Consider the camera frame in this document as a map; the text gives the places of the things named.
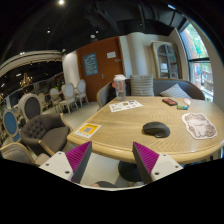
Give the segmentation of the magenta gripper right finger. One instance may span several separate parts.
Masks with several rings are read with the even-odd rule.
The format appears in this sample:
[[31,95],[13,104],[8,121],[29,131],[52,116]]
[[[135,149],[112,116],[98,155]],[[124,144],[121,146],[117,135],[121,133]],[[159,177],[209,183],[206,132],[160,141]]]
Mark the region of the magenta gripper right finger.
[[145,184],[149,184],[182,169],[168,154],[158,154],[146,146],[134,142],[132,152]]

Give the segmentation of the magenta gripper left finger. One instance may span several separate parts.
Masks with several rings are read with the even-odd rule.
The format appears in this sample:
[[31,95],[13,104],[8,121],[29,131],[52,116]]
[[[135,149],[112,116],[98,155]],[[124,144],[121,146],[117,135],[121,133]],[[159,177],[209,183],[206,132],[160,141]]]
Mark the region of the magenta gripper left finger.
[[91,152],[92,142],[89,141],[66,153],[57,152],[40,168],[70,182],[79,183],[85,172]]

